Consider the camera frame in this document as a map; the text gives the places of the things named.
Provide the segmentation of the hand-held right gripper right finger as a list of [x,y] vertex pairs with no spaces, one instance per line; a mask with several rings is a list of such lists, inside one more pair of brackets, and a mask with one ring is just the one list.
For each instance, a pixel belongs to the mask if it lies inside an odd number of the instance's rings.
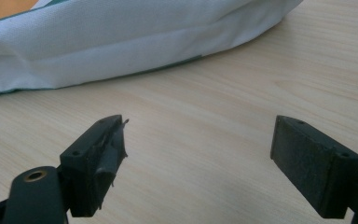
[[357,153],[305,121],[279,116],[270,157],[321,217],[345,217]]

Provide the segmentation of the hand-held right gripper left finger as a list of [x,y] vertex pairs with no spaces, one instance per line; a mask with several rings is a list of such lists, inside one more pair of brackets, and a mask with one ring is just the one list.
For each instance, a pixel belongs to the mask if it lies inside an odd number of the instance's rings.
[[73,217],[92,217],[102,207],[117,171],[127,157],[124,128],[128,120],[114,115],[96,121],[61,155],[66,205]]

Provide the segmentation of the white tote bag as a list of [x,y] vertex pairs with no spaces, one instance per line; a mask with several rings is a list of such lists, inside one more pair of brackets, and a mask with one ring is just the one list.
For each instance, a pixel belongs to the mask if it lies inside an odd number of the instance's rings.
[[58,89],[235,48],[303,0],[41,0],[0,19],[0,93]]

